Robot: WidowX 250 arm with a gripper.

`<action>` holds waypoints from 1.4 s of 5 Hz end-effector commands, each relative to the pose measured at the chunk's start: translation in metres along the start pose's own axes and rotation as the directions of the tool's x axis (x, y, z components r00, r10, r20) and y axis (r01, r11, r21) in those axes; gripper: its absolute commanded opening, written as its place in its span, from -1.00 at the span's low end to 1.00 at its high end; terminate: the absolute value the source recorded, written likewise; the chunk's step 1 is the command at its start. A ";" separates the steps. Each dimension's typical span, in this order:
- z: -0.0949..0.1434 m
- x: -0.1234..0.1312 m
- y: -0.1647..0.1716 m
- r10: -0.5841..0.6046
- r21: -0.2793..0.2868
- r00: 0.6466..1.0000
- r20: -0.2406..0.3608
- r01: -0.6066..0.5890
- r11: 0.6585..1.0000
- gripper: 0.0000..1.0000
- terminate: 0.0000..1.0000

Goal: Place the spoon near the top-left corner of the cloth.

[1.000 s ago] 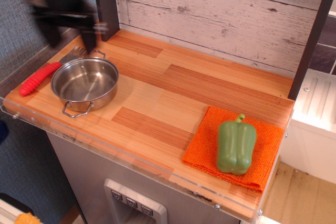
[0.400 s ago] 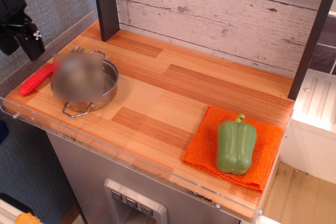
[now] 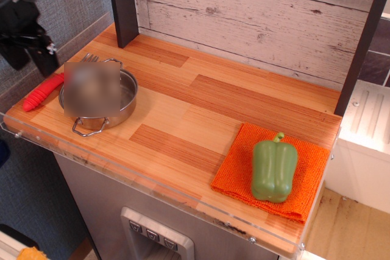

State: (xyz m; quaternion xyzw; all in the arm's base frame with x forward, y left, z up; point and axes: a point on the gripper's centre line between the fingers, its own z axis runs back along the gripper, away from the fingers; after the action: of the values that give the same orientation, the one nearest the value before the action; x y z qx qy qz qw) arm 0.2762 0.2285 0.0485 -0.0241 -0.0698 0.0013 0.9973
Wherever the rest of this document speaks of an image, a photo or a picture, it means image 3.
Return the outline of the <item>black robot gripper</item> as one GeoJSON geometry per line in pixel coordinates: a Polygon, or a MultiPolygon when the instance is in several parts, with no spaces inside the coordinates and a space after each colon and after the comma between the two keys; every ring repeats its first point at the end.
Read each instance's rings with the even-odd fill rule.
{"type": "Polygon", "coordinates": [[[1,0],[1,55],[17,71],[31,57],[42,76],[49,77],[60,65],[57,48],[37,23],[40,12],[36,1],[1,0]]]}

